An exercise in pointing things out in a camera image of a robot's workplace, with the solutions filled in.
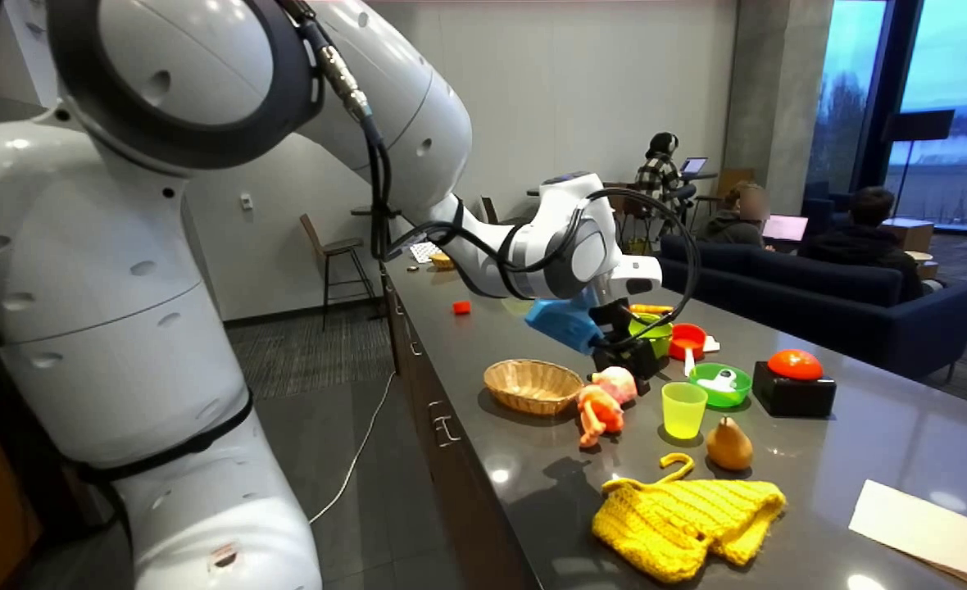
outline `bowl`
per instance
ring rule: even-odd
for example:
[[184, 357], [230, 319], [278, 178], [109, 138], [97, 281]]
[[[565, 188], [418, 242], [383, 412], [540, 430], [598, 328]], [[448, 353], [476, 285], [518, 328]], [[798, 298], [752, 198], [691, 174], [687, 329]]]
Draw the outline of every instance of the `bowl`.
[[576, 391], [586, 383], [570, 368], [540, 357], [489, 362], [483, 381], [501, 407], [529, 417], [565, 417], [576, 403]]
[[703, 359], [705, 338], [707, 333], [698, 323], [690, 323], [690, 320], [673, 323], [673, 344], [669, 344], [673, 359], [687, 359], [687, 350], [691, 350], [691, 359]]
[[739, 408], [752, 400], [752, 372], [729, 362], [698, 362], [687, 381], [707, 391], [707, 408]]

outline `wall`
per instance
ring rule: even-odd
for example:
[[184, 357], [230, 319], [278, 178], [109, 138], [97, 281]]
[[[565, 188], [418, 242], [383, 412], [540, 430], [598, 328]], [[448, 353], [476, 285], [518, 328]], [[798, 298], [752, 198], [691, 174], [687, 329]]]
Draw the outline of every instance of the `wall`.
[[726, 168], [752, 168], [770, 213], [798, 213], [834, 0], [741, 0], [729, 91]]
[[[682, 133], [682, 157], [718, 168], [731, 76], [736, 0], [524, 0], [375, 2], [452, 81], [474, 111], [476, 150], [456, 185], [501, 213], [565, 169], [633, 181], [656, 131]], [[255, 213], [238, 198], [251, 188]], [[282, 150], [192, 188], [192, 227], [224, 319], [322, 305], [319, 264], [295, 215], [362, 231], [347, 209], [366, 185], [322, 148]]]

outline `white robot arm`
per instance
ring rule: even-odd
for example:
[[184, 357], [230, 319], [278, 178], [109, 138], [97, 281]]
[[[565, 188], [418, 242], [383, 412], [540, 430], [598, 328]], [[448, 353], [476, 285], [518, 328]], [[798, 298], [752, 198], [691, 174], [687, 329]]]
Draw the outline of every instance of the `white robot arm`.
[[45, 0], [45, 26], [62, 104], [0, 123], [0, 357], [58, 451], [116, 481], [141, 590], [322, 585], [180, 229], [194, 169], [310, 133], [486, 296], [570, 298], [625, 262], [594, 174], [545, 182], [524, 227], [476, 218], [462, 102], [358, 0]]
[[412, 235], [444, 242], [476, 290], [570, 298], [600, 285], [619, 260], [612, 209], [594, 197], [605, 185], [594, 174], [545, 182], [540, 209], [524, 227], [476, 218], [452, 193], [474, 148], [468, 111], [358, 0], [218, 8], [199, 0], [52, 0], [50, 34], [77, 115], [148, 168], [230, 168], [303, 131], [370, 174], [376, 213], [397, 209], [418, 227]]

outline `red container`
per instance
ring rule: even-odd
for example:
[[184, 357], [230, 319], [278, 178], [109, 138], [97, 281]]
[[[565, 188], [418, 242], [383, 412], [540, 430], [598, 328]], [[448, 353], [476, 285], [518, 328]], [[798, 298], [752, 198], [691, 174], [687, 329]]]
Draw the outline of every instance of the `red container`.
[[669, 357], [687, 359], [687, 350], [691, 350], [691, 359], [703, 359], [705, 338], [707, 338], [707, 329], [703, 323], [690, 323], [690, 320], [673, 323]]

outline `plate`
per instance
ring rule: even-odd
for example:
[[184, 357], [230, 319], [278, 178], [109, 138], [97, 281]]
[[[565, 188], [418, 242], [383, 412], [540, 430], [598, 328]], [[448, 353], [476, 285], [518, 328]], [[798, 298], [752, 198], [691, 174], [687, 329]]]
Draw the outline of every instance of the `plate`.
[[690, 372], [690, 383], [698, 383], [707, 391], [707, 407], [711, 408], [739, 408], [752, 397], [752, 372], [736, 369], [729, 362], [698, 362]]

